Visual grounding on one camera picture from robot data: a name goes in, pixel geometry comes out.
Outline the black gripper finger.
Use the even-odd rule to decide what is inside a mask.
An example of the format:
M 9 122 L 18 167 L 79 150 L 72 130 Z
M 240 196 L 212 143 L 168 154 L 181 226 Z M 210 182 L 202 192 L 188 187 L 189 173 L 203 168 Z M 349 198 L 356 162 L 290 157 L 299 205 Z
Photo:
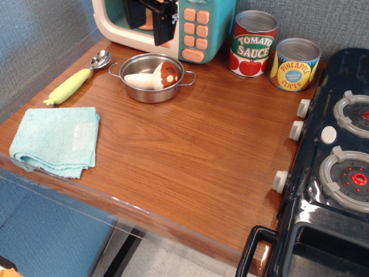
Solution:
M 123 0 L 128 26 L 131 29 L 141 27 L 146 24 L 146 7 L 137 0 Z
M 172 40 L 179 16 L 177 1 L 148 0 L 141 3 L 152 12 L 155 45 L 160 46 Z

